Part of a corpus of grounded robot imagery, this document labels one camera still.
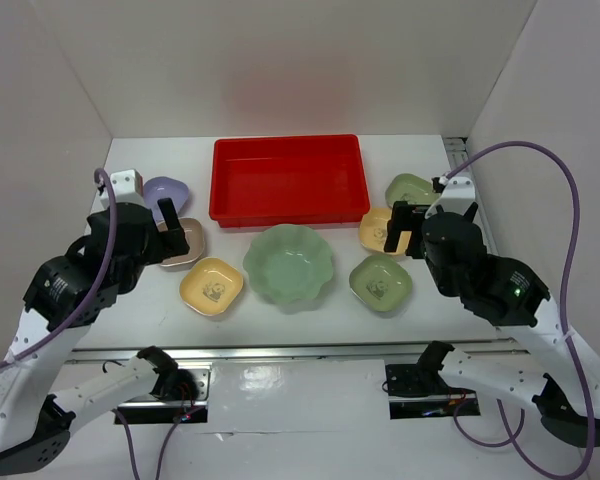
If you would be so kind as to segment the yellow panda plate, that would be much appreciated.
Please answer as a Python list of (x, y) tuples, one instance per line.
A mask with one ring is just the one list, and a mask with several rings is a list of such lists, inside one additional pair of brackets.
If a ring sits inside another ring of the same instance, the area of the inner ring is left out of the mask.
[(404, 256), (411, 238), (410, 231), (401, 233), (395, 252), (384, 252), (384, 245), (387, 238), (387, 223), (391, 218), (391, 213), (392, 210), (387, 207), (371, 208), (362, 217), (359, 224), (359, 241), (369, 251), (385, 253), (389, 256)]
[(225, 261), (209, 257), (198, 261), (179, 286), (181, 300), (204, 316), (224, 313), (240, 294), (243, 275)]

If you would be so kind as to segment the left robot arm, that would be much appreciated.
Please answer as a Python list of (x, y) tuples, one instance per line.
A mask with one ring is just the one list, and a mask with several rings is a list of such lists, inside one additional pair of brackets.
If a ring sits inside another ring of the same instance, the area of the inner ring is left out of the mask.
[(156, 346), (80, 385), (51, 390), (77, 343), (135, 288), (144, 268), (188, 253), (172, 200), (158, 206), (164, 227), (134, 203), (90, 215), (89, 234), (36, 272), (0, 371), (0, 477), (41, 470), (79, 429), (133, 398), (194, 400), (193, 376)]

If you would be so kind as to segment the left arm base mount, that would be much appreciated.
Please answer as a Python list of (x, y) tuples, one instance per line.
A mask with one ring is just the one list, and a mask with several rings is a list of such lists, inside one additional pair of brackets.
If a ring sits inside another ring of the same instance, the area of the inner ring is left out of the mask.
[(195, 365), (182, 369), (178, 375), (167, 394), (133, 398), (121, 404), (118, 411), (130, 425), (167, 425), (176, 419), (183, 424), (206, 423), (211, 368)]

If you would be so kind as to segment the green panda plate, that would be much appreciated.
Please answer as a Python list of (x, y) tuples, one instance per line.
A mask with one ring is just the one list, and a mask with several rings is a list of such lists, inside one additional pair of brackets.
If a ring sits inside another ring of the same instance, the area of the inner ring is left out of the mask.
[(413, 280), (391, 257), (374, 254), (351, 271), (349, 286), (370, 310), (389, 313), (401, 308), (410, 297)]
[(410, 173), (397, 175), (385, 191), (385, 200), (389, 208), (396, 201), (405, 201), (409, 205), (431, 206), (439, 194), (433, 190), (430, 181)]

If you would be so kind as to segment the brown square plate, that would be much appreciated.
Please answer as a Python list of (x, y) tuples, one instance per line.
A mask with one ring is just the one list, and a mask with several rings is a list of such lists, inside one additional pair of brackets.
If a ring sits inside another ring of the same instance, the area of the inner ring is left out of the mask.
[(180, 225), (185, 232), (189, 252), (164, 260), (160, 266), (163, 268), (176, 268), (192, 265), (199, 260), (205, 252), (206, 242), (202, 224), (194, 218), (180, 217)]

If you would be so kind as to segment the large green scalloped bowl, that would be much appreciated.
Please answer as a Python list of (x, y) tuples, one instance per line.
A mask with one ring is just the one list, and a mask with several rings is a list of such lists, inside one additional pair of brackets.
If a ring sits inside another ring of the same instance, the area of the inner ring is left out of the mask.
[(280, 224), (252, 239), (243, 268), (251, 288), (277, 305), (311, 301), (333, 278), (333, 250), (307, 226)]

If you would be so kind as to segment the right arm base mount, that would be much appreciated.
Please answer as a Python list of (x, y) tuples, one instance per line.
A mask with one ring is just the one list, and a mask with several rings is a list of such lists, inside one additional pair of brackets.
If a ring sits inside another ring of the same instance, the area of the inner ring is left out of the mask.
[(392, 420), (479, 416), (480, 407), (472, 390), (449, 387), (439, 375), (416, 364), (387, 364), (381, 385), (388, 396)]

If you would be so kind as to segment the green panda plate front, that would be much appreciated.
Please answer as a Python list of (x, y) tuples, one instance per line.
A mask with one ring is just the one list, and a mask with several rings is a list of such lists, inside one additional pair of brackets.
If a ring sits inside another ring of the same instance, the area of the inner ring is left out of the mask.
[(391, 257), (374, 254), (351, 271), (349, 286), (370, 310), (389, 313), (401, 308), (410, 297), (413, 280)]

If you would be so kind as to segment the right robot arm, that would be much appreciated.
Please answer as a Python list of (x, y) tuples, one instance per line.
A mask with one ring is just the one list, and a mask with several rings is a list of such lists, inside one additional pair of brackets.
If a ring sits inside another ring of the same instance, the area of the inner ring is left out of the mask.
[(397, 201), (387, 223), (384, 250), (396, 250), (402, 233), (411, 237), (406, 255), (425, 261), (439, 293), (513, 338), (544, 369), (541, 374), (473, 360), (459, 348), (431, 342), (417, 362), (416, 379), (428, 392), (446, 384), (504, 395), (540, 414), (542, 426), (576, 447), (587, 444), (587, 416), (594, 419), (600, 447), (600, 357), (574, 330), (563, 330), (559, 308), (546, 284), (526, 264), (487, 251), (474, 217), (437, 206)]

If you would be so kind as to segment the green panda plate back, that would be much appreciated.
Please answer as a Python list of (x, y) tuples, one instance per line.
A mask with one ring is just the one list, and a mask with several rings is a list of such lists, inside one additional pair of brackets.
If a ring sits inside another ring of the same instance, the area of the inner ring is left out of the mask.
[(409, 205), (431, 206), (439, 194), (433, 190), (430, 181), (410, 173), (397, 175), (385, 191), (385, 200), (389, 208), (396, 201), (405, 201)]

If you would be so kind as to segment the purple square plate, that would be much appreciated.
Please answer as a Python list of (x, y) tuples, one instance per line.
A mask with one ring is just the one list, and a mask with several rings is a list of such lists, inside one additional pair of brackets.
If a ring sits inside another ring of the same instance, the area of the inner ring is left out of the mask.
[(179, 213), (189, 200), (188, 186), (176, 179), (159, 176), (147, 180), (143, 185), (143, 199), (145, 206), (151, 210), (156, 222), (162, 222), (164, 217), (158, 205), (163, 198), (170, 198), (177, 213)]

